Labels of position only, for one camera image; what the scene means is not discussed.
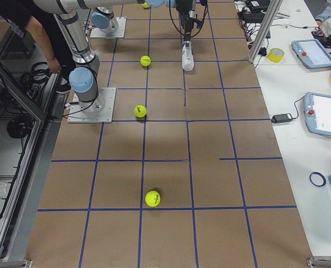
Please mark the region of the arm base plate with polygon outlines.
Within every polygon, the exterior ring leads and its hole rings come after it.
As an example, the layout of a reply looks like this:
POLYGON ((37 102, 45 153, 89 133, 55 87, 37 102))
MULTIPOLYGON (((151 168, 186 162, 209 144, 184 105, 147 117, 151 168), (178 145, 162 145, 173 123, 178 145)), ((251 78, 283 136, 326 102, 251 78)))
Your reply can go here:
POLYGON ((111 123, 113 119, 116 88, 99 88, 98 97, 93 104, 79 101, 76 93, 73 95, 75 105, 70 107, 67 116, 68 123, 111 123))
POLYGON ((124 38, 126 29, 125 17, 113 17, 109 19, 105 16, 93 14, 91 17, 92 29, 91 39, 116 39, 124 38))

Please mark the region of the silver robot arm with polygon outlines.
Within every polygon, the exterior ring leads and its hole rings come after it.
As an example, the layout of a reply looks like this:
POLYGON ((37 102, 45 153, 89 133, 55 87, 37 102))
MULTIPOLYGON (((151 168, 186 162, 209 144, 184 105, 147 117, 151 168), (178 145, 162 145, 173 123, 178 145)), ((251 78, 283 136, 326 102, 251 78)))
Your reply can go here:
POLYGON ((82 111, 91 113, 102 108, 98 103, 97 72, 99 59, 90 48, 77 12, 54 16, 72 53, 75 69, 69 75, 69 83, 78 97, 82 111))
MULTIPOLYGON (((43 11, 51 13, 57 19, 61 32, 70 49, 80 52, 89 48, 85 33, 78 23, 77 10, 97 9, 101 7, 121 6, 125 4, 143 4, 144 1, 34 1, 43 11)), ((186 41, 190 40, 196 15, 196 1, 146 1, 150 7, 165 4, 168 8, 178 11, 186 41)))

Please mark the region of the tennis ball near arm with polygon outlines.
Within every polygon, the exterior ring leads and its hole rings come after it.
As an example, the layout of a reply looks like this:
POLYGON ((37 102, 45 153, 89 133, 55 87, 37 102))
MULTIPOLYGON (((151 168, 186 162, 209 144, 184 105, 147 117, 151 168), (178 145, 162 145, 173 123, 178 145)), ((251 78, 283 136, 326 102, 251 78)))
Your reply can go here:
POLYGON ((137 105, 137 106, 135 106, 133 112, 134 112, 134 115, 137 118, 144 118, 146 116, 146 114, 147 114, 147 109, 143 105, 137 105))

